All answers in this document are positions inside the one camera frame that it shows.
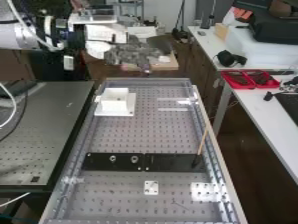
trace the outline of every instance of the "table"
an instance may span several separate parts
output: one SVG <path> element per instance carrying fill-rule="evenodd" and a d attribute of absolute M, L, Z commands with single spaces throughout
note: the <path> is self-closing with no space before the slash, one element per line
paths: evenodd
<path fill-rule="evenodd" d="M 51 189 L 90 105 L 94 82 L 42 84 L 28 96 L 16 130 L 0 142 L 2 192 Z M 0 132 L 11 128 L 7 125 Z"/>
<path fill-rule="evenodd" d="M 273 76 L 278 81 L 290 81 L 294 75 Z M 223 119 L 232 93 L 237 97 L 249 117 L 264 135 L 274 153 L 286 167 L 298 184 L 298 126 L 292 120 L 276 97 L 266 102 L 264 97 L 268 91 L 281 92 L 278 89 L 237 90 L 225 83 L 223 98 L 213 124 L 215 133 L 219 134 Z"/>
<path fill-rule="evenodd" d="M 224 85 L 224 81 L 221 80 L 221 76 L 220 76 L 221 71 L 240 70 L 240 69 L 241 70 L 261 69 L 261 70 L 266 70 L 266 71 L 280 71 L 280 70 L 289 70 L 289 66 L 288 65 L 273 65 L 273 64 L 268 64 L 268 65 L 266 64 L 264 64 L 264 65 L 248 64 L 248 65 L 243 66 L 243 65 L 237 64 L 233 68 L 224 67 L 220 64 L 216 55 L 224 50 L 228 50 L 231 52 L 233 52 L 233 51 L 227 46 L 224 40 L 220 39 L 220 37 L 217 37 L 217 35 L 215 34 L 215 27 L 212 27 L 208 30 L 200 29 L 200 27 L 195 27 L 195 26 L 189 26 L 188 28 L 191 31 L 191 35 L 192 35 L 193 39 L 196 40 L 196 43 L 200 45 L 200 47 L 203 49 L 203 52 L 204 52 L 203 60 L 205 60 L 205 58 L 207 58 L 207 60 L 209 61 L 211 65 L 215 68 L 215 71 L 212 71 L 212 72 L 201 70 L 201 73 L 208 73 L 207 74 L 208 77 L 201 80 L 203 82 L 205 82 L 205 84 L 204 84 L 204 89 L 203 90 L 200 89 L 200 92 L 204 95 L 204 97 L 209 96 L 209 99 L 208 99 L 208 102 L 205 103 L 205 105 L 208 107 L 208 113 L 211 115 L 212 109 L 215 106 L 216 97 L 217 97 L 216 89 L 219 89 L 219 83 Z M 205 32 L 207 36 L 200 36 L 197 31 Z"/>
<path fill-rule="evenodd" d="M 228 68 L 224 65 L 221 65 L 220 61 L 216 57 L 216 55 L 224 51 L 228 50 L 233 53 L 233 51 L 229 49 L 229 47 L 225 44 L 225 41 L 216 35 L 216 28 L 212 27 L 211 29 L 201 29 L 200 27 L 189 26 L 189 31 L 192 36 L 195 37 L 197 43 L 204 49 L 204 52 L 209 58 L 209 60 L 213 62 L 215 67 L 217 71 L 224 70 L 245 70 L 245 69 L 262 69 L 262 70 L 285 70 L 289 69 L 289 65 L 273 65 L 273 64 L 259 64 L 259 65 L 240 65 L 237 64 L 233 68 Z M 199 31 L 205 32 L 207 36 L 199 35 Z"/>
<path fill-rule="evenodd" d="M 91 106 L 60 177 L 74 181 L 72 184 L 58 182 L 40 223 L 76 223 L 80 220 L 82 224 L 136 224 L 147 220 L 148 223 L 247 224 L 200 94 L 189 79 L 107 79 L 99 95 L 111 87 L 129 87 L 129 92 L 137 94 L 135 116 L 98 117 L 98 103 Z M 172 169 L 168 172 L 163 166 L 155 170 L 155 159 L 143 160 L 137 167 L 133 165 L 133 172 L 119 167 L 120 163 L 127 163 L 121 159 L 124 155 L 135 155 L 141 160 L 160 153 L 165 156 L 197 153 L 205 128 L 209 135 L 201 155 L 205 168 L 200 172 L 181 173 Z M 106 160 L 99 153 L 113 155 L 112 166 L 117 169 L 108 172 L 86 169 L 86 158 L 99 161 L 95 154 L 103 164 L 111 165 L 110 157 Z M 149 180 L 159 184 L 155 195 L 148 195 L 144 189 Z M 201 186 L 200 192 L 195 190 L 196 186 Z"/>
<path fill-rule="evenodd" d="M 169 55 L 171 62 L 169 63 L 160 63 L 160 64 L 152 64 L 152 71 L 176 71 L 180 69 L 180 65 L 175 56 L 175 53 L 172 52 Z M 125 71 L 141 71 L 141 69 L 137 67 L 137 65 L 133 64 L 124 64 Z"/>

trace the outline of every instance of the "wall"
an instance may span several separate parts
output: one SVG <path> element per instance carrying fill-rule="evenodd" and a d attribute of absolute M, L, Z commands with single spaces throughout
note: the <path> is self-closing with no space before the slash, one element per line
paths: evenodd
<path fill-rule="evenodd" d="M 216 22 L 223 22 L 223 19 L 232 7 L 232 3 L 235 0 L 215 0 L 216 3 L 216 10 L 215 10 L 215 16 L 216 16 Z M 196 18 L 203 18 L 204 13 L 204 20 L 208 19 L 211 13 L 212 13 L 212 7 L 213 7 L 213 0 L 199 0 L 197 4 L 197 15 Z"/>
<path fill-rule="evenodd" d="M 172 32 L 175 28 L 180 7 L 183 0 L 144 0 L 145 1 L 145 19 L 153 19 L 157 16 L 157 20 L 165 24 L 167 32 Z M 188 26 L 193 24 L 196 16 L 196 0 L 185 1 L 185 30 Z"/>
<path fill-rule="evenodd" d="M 165 24 L 167 32 L 171 32 L 175 28 L 180 7 L 183 0 L 144 0 L 145 1 L 145 19 L 153 19 L 157 16 L 157 20 Z M 235 0 L 216 0 L 216 22 L 221 22 Z M 213 0 L 185 0 L 185 25 L 184 29 L 188 30 L 188 26 L 193 25 L 196 18 L 201 19 L 203 12 L 204 18 L 208 19 L 212 12 Z M 127 9 L 125 13 L 133 14 L 133 8 Z"/>

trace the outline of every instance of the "screw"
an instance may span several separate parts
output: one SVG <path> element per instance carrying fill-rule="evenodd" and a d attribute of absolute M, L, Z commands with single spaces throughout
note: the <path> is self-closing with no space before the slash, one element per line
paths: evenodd
<path fill-rule="evenodd" d="M 115 156 L 115 155 L 110 157 L 110 161 L 111 161 L 112 163 L 116 162 L 116 156 Z"/>
<path fill-rule="evenodd" d="M 131 161 L 132 161 L 132 163 L 137 163 L 139 162 L 139 157 L 137 156 L 132 156 Z"/>

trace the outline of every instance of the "red box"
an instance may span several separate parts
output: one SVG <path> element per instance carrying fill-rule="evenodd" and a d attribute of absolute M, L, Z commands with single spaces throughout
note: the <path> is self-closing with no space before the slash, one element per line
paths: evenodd
<path fill-rule="evenodd" d="M 280 87 L 280 82 L 265 71 L 245 71 L 245 75 L 253 80 L 260 89 L 276 89 Z"/>
<path fill-rule="evenodd" d="M 221 75 L 233 89 L 255 89 L 256 83 L 243 71 L 223 71 Z"/>

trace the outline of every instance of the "small metal plate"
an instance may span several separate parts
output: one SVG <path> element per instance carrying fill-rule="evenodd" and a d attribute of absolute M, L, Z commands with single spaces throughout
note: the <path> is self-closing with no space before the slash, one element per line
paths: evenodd
<path fill-rule="evenodd" d="M 141 153 L 87 153 L 83 170 L 88 171 L 141 171 Z"/>
<path fill-rule="evenodd" d="M 195 154 L 145 154 L 144 167 L 148 172 L 207 172 L 203 156 L 192 167 L 195 158 Z"/>

